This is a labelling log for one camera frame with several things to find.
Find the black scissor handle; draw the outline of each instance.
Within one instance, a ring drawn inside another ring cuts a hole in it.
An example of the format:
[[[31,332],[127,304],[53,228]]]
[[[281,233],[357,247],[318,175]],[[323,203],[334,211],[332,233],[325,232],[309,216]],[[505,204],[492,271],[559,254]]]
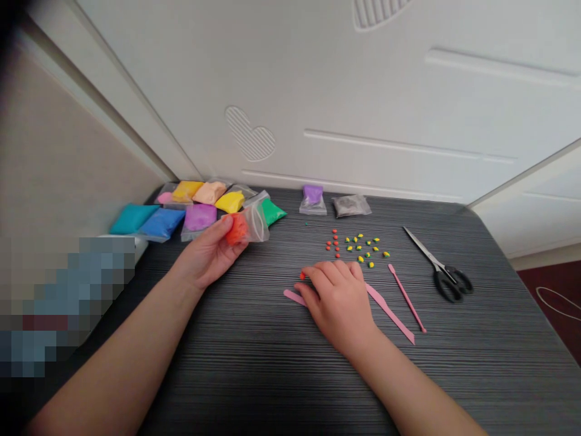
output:
[[[474,286],[472,286],[472,282],[470,281],[468,276],[466,276],[466,274],[464,274],[459,269],[454,268],[453,266],[446,265],[445,268],[446,271],[448,271],[448,273],[452,277],[454,277],[454,280],[458,282],[458,290],[460,290],[461,293],[463,294],[474,293]]]
[[[443,271],[434,273],[434,283],[440,294],[450,303],[462,302],[462,293],[459,287],[453,283]]]

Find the table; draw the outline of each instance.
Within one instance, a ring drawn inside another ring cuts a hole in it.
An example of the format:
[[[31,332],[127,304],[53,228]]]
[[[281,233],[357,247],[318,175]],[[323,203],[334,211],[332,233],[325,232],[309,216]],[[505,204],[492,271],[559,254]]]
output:
[[[490,434],[579,434],[581,369],[477,215],[450,203],[368,197],[373,213],[336,219],[298,213],[302,192],[268,189],[288,216],[270,240],[251,244],[207,289],[182,337],[142,434],[397,434],[388,413],[331,347],[306,308],[285,298],[300,269],[335,260],[326,251],[358,233],[379,237],[366,281],[416,335],[413,346],[371,300],[379,328]],[[463,270],[475,292],[446,302],[433,268],[406,226],[443,263]],[[123,322],[185,247],[179,231],[150,244],[135,277],[74,356],[72,374]],[[341,243],[341,258],[355,260]],[[422,334],[393,276],[392,263],[428,333]],[[67,375],[55,382],[61,385]]]

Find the red floor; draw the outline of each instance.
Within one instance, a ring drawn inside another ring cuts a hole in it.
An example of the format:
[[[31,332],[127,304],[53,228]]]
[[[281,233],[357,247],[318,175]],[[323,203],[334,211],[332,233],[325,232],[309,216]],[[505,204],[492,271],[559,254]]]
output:
[[[544,286],[581,306],[581,260],[518,271],[520,279],[540,306],[565,346],[581,366],[581,321],[574,320],[547,307],[537,295],[536,288]],[[546,289],[539,290],[543,299],[555,309],[580,318],[581,309]]]

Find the scissors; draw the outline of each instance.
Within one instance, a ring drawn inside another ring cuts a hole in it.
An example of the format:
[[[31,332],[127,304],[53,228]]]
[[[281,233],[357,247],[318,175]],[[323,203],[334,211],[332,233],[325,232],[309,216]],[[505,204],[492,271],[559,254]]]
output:
[[[459,269],[453,266],[444,265],[439,262],[432,253],[428,251],[424,244],[422,244],[418,239],[404,227],[404,230],[412,238],[412,241],[416,243],[421,251],[424,252],[426,257],[430,259],[432,265],[436,269],[434,273],[434,282],[436,287],[442,296],[448,300],[450,303],[460,303],[462,302],[462,296],[467,294],[472,294],[474,288],[470,279]]]

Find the pink clay tool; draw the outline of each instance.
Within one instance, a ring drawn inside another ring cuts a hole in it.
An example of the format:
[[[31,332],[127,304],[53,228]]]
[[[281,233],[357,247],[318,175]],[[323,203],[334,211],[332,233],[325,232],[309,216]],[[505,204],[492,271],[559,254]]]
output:
[[[391,311],[383,297],[368,284],[365,284],[365,287],[367,288],[367,292],[369,293],[369,295],[371,295],[375,302],[379,304],[379,307],[381,307],[384,310],[387,316],[389,316],[392,319],[395,325],[399,327],[399,329],[405,335],[405,337],[407,337],[412,344],[416,345],[413,333],[410,332],[408,328],[404,326],[403,322],[401,322],[399,318],[397,318],[397,316]],[[300,305],[307,307],[307,303],[304,302],[304,299],[300,295],[292,292],[291,290],[285,289],[283,294],[285,297],[293,300],[294,302],[297,302]]]
[[[410,307],[413,315],[416,317],[416,321],[418,321],[418,324],[419,324],[420,328],[422,329],[422,333],[426,333],[427,330],[424,328],[424,326],[422,325],[422,322],[419,320],[419,316],[416,313],[416,309],[413,308],[413,304],[410,301],[409,297],[407,296],[407,292],[405,291],[404,287],[401,285],[401,282],[398,279],[398,275],[395,273],[395,268],[393,267],[393,265],[391,263],[387,266],[389,267],[389,270],[392,272],[393,276],[395,277],[396,282],[398,282],[399,288],[401,289],[401,293],[404,295],[404,298],[407,301],[407,305]]]
[[[389,308],[389,306],[387,306],[387,303],[381,296],[381,294],[368,284],[365,284],[365,287],[367,288],[367,292],[369,293],[369,295],[371,295],[371,298],[373,298],[375,302],[379,304],[379,307],[382,308],[383,311],[387,314],[387,316],[389,316],[392,319],[395,325],[399,327],[399,329],[405,335],[405,337],[407,337],[412,344],[416,345],[416,340],[413,333],[410,332],[406,326],[404,326],[403,322],[400,321],[399,318],[397,318],[397,316],[395,315],[395,313],[393,313],[392,310]]]
[[[307,303],[304,302],[304,299],[300,295],[294,293],[293,291],[285,289],[283,294],[285,297],[290,298],[291,300],[293,300],[299,304],[302,304],[305,307],[307,306]]]

